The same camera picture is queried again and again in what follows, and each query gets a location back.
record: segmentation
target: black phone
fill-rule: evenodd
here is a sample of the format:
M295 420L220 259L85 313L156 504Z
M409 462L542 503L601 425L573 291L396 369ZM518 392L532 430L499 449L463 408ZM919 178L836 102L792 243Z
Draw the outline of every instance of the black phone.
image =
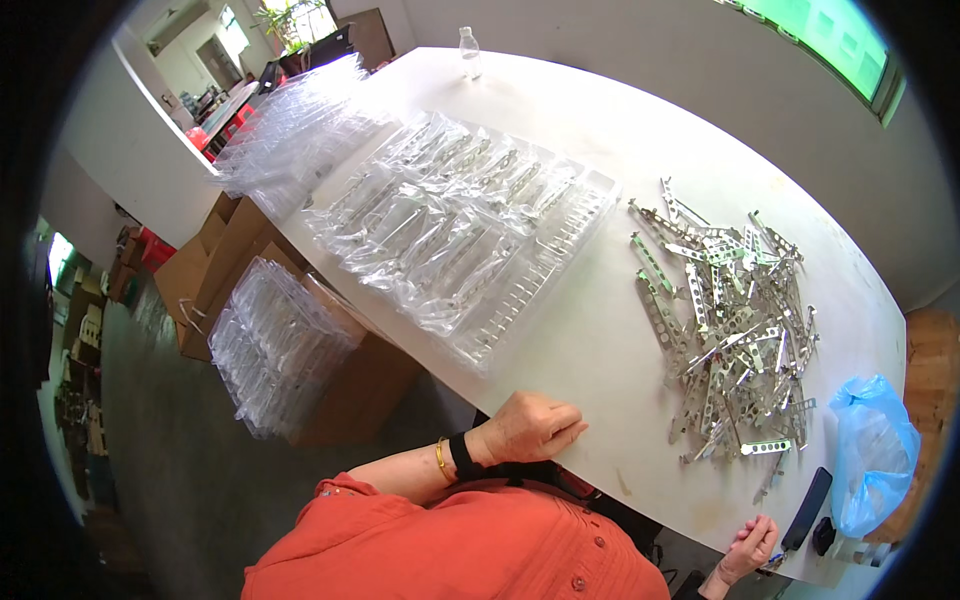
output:
M786 530L786 534L783 536L783 541L780 543L781 548L797 551L800 546L804 545L804 540L810 533L810 528L813 527L813 521L820 513L820 507L827 499L827 493L830 491L832 483L833 475L829 474L823 467L818 468L817 472L813 474L813 482L810 484L810 489L806 491L806 497L800 505L800 510L793 517L790 528Z

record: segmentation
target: hand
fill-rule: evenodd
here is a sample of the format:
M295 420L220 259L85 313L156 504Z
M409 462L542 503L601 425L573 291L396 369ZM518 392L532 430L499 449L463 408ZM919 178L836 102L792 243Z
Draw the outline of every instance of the hand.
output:
M484 467L545 461L573 444L587 423L572 404L514 392L493 418L467 432L470 457Z
M700 595L709 600L723 598L741 577L766 565L779 534L777 523L766 515L747 521L744 528L736 532L730 551L700 586Z

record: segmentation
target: doorway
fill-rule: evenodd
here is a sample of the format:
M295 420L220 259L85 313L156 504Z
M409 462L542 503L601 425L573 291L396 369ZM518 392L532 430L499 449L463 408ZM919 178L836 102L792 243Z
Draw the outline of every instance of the doorway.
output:
M233 60L227 55L223 44L216 36L208 39L203 46L197 49L197 56L221 89L229 90L242 79L240 71L237 70Z

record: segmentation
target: orange shirt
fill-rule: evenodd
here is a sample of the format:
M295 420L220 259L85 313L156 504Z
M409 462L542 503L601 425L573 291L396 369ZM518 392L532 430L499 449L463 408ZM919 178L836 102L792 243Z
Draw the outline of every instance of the orange shirt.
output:
M346 473L246 577L245 600L669 598L615 523L554 495L487 486L424 509Z

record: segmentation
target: red stool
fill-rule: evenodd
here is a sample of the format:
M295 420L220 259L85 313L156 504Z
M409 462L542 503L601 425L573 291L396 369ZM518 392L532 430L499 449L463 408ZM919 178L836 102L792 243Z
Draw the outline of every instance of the red stool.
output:
M186 138L190 140L190 143L193 144L194 148L196 148L197 150L199 150L204 154L204 158L206 158L210 162L213 162L214 160L217 159L216 155L214 155L212 152L210 152L209 150L204 150L204 148L206 147L206 144L208 144L210 141L210 136L206 134L206 132L204 131L204 128L195 127L189 130L184 135L186 135Z
M237 110L237 113L229 120L227 126L224 127L224 137L230 139L233 137L234 132L243 127L243 124L247 122L247 117L253 114L253 108L250 105L244 105Z
M151 273L156 273L156 270L177 251L176 248L164 243L147 228L140 230L140 240L145 246L143 249L143 266L149 269Z

